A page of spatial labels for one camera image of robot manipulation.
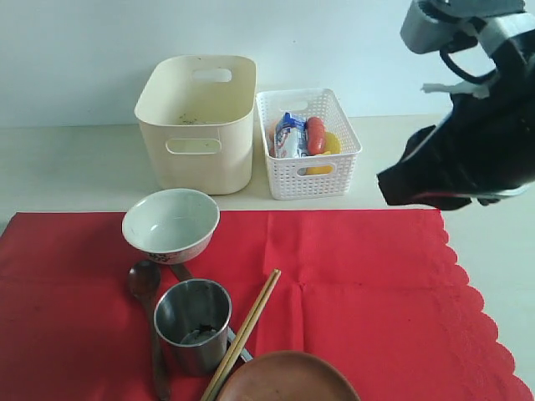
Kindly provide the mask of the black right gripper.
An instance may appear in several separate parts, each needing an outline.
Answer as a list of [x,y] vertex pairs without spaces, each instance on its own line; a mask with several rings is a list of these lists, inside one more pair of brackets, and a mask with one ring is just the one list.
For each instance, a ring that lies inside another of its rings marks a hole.
[[455,211],[533,183],[534,43],[507,41],[492,60],[488,97],[453,94],[451,113],[416,131],[398,162],[377,175],[389,206]]

